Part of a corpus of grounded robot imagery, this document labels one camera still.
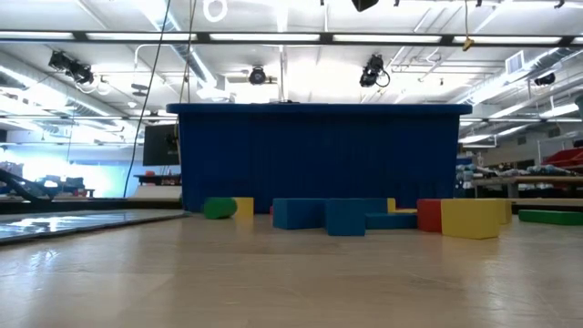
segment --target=hanging cable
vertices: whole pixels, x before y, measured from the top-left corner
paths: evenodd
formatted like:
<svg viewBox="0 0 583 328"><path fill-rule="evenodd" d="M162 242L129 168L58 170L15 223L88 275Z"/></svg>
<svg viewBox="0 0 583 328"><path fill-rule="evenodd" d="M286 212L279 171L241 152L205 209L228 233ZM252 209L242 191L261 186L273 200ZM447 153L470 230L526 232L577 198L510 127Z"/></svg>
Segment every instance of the hanging cable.
<svg viewBox="0 0 583 328"><path fill-rule="evenodd" d="M134 168L134 161L136 160L136 148L138 147L139 127L142 124L142 119L144 118L144 113L146 112L146 106L148 105L149 95L152 92L152 83L154 83L154 76L156 75L156 66L158 65L158 59L160 57L160 49L162 48L162 41L164 40L164 32L166 30L166 23L168 22L171 2L172 2L172 0L168 0L168 4L166 6L166 14L164 14L164 23L162 24L162 30L160 31L160 40L158 43L158 49L156 50L156 57L154 58L154 65L152 66L152 74L149 78L148 93L146 94L146 98L144 99L144 106L142 107L142 111L139 114L138 127L136 128L136 137L134 138L134 147L132 149L131 161L129 162L129 170L128 170L128 175L126 176L126 184L124 185L124 198L126 198L126 194L128 193L129 176L131 175L131 170Z"/></svg>
<svg viewBox="0 0 583 328"><path fill-rule="evenodd" d="M473 39L470 38L470 29L468 26L468 16L469 16L469 9L467 8L467 0L464 0L465 5L465 42L462 46L462 50L467 51L469 48L475 43Z"/></svg>

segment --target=red block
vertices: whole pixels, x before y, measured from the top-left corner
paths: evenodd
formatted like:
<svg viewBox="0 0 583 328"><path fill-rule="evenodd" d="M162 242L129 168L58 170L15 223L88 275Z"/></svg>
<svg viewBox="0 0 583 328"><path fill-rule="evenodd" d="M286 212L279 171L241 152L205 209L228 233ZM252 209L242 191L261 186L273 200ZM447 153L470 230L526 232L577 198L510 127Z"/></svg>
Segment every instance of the red block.
<svg viewBox="0 0 583 328"><path fill-rule="evenodd" d="M441 200L417 201L417 229L441 233Z"/></svg>

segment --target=ribbed blue wall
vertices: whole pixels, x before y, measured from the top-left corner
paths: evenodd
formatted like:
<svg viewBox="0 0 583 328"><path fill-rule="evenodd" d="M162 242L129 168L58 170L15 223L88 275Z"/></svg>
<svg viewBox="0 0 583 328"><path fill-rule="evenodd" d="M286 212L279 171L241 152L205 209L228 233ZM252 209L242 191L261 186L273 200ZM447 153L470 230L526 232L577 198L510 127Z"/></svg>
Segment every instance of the ribbed blue wall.
<svg viewBox="0 0 583 328"><path fill-rule="evenodd" d="M446 105L169 105L179 113L183 199L451 198L459 115Z"/></svg>

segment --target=yellow cube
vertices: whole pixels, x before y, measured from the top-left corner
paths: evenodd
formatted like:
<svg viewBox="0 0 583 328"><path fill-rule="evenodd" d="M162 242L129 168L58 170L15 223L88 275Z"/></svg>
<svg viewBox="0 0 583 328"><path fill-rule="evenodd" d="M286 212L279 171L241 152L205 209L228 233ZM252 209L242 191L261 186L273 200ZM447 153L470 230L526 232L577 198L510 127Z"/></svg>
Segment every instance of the yellow cube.
<svg viewBox="0 0 583 328"><path fill-rule="evenodd" d="M498 237L502 205L499 200L442 200L442 233L478 240Z"/></svg>
<svg viewBox="0 0 583 328"><path fill-rule="evenodd" d="M397 209L397 201L395 199L386 199L387 212L394 213Z"/></svg>
<svg viewBox="0 0 583 328"><path fill-rule="evenodd" d="M254 201L252 197L233 197L235 202L237 202L237 211L233 215L234 219L240 218L253 218L255 214Z"/></svg>

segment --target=black cable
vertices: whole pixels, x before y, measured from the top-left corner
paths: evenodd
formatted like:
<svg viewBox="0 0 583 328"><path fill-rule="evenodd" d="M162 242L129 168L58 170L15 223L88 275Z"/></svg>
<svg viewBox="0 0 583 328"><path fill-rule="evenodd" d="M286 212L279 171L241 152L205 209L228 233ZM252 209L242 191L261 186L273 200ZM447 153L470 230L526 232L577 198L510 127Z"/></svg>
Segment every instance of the black cable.
<svg viewBox="0 0 583 328"><path fill-rule="evenodd" d="M376 82L374 82L378 87L389 87L389 85L391 84L391 76L389 75L389 73L386 72L386 70L383 69L383 73L386 75L386 78L388 79L388 81L386 82L385 85L380 85L378 82L378 78L376 80Z"/></svg>
<svg viewBox="0 0 583 328"><path fill-rule="evenodd" d="M156 66L158 65L160 49L162 48L162 41L164 40L164 30L166 29L166 23L168 22L171 2L172 0L168 0L168 4L166 6L166 14L164 15L164 23L162 24L162 31L160 32L158 50L156 51L156 57L154 58L154 66L152 66L152 75L149 78L148 93L146 94L146 98L144 99L144 107L142 108L142 112L139 114L138 127L136 128L136 137L134 138L134 148L132 150L131 162L129 163L128 175L126 176L126 184L124 186L124 198L126 198L126 194L128 193L129 176L131 175L131 170L134 168L134 160L136 160L136 148L138 147L139 126L142 124L142 119L144 118L144 113L146 112L146 105L148 104L149 94L152 92L152 83L154 82L154 75L156 75Z"/></svg>

